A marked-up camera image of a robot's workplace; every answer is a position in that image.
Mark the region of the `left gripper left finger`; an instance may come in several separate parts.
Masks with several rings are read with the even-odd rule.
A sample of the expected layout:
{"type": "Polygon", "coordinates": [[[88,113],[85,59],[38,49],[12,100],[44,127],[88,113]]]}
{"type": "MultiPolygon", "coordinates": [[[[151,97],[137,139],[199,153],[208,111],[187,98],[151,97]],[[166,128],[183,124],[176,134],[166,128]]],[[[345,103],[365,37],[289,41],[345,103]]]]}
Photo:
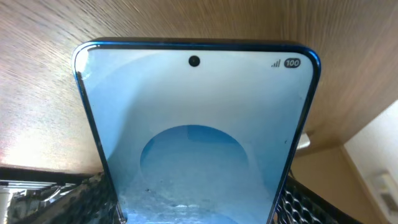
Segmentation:
{"type": "Polygon", "coordinates": [[[14,193],[7,208],[13,224],[115,224],[119,223],[116,201],[103,173],[77,186],[56,185],[31,194],[14,193]]]}

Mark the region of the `blue Galaxy smartphone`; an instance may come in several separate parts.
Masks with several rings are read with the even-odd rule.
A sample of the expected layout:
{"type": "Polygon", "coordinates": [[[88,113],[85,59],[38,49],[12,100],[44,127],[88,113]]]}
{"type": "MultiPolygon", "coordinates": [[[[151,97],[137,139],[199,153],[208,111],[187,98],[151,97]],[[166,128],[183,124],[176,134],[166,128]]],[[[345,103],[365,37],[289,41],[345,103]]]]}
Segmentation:
{"type": "Polygon", "coordinates": [[[72,72],[123,223],[269,223],[321,75],[304,45],[103,38],[72,72]]]}

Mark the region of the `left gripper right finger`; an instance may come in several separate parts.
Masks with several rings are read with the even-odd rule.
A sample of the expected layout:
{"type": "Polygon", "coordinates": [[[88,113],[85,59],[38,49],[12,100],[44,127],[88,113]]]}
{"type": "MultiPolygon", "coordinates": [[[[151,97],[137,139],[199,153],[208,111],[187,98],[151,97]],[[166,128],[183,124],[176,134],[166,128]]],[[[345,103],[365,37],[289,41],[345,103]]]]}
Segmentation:
{"type": "Polygon", "coordinates": [[[275,208],[273,224],[359,224],[315,192],[288,176],[275,208]]]}

